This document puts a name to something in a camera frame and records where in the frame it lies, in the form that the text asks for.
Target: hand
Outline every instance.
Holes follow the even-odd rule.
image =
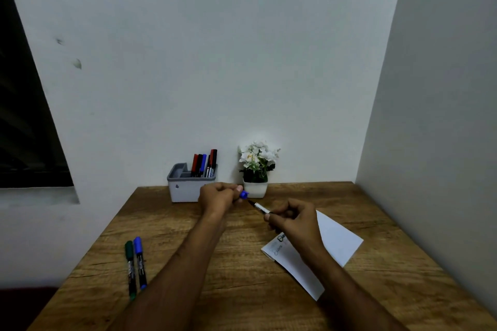
[[[285,233],[305,262],[311,263],[327,254],[314,204],[289,199],[287,204],[264,215],[264,221],[269,222],[272,229]]]
[[[243,190],[242,185],[215,182],[200,188],[198,202],[204,215],[224,216]]]

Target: green marker cap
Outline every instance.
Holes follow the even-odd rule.
[[[126,251],[126,259],[133,259],[133,241],[129,240],[124,245],[124,250]]]

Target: white flower pot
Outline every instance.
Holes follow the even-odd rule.
[[[253,184],[244,181],[244,190],[249,193],[249,198],[264,198],[267,190],[267,182],[262,184]]]

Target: wooden desk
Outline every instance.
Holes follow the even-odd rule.
[[[273,184],[261,202],[272,208],[287,197],[314,202],[364,239],[345,268],[411,330],[497,330],[487,311],[356,185]],[[150,281],[198,216],[195,203],[171,204],[167,187],[136,189],[29,330],[104,330],[129,301],[124,243],[142,237]],[[231,211],[192,329],[329,329],[317,303],[260,251],[272,238],[250,205]]]

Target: gray pen holder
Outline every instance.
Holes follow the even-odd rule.
[[[186,163],[175,164],[167,176],[171,201],[177,202],[196,202],[200,196],[200,188],[204,184],[211,184],[216,181],[217,165],[214,171],[214,177],[190,177],[191,171],[188,170]]]

